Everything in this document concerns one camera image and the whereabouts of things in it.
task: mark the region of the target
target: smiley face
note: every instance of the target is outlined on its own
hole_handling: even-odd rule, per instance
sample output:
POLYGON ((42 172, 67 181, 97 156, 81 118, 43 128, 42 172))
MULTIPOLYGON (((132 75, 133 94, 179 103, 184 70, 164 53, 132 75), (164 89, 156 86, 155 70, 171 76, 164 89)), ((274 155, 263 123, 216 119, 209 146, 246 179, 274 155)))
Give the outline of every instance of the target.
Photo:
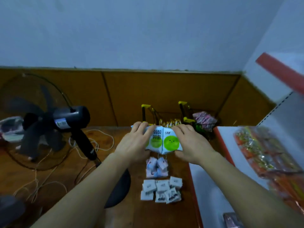
POLYGON ((153 138, 152 138, 152 139, 150 140, 150 144, 151 144, 151 146, 154 147, 154 148, 159 148, 159 147, 162 146, 163 140, 162 140, 162 139, 153 139, 153 138))
POLYGON ((179 139, 175 136, 168 136, 164 139, 164 147, 169 151, 174 151, 179 147, 179 139))

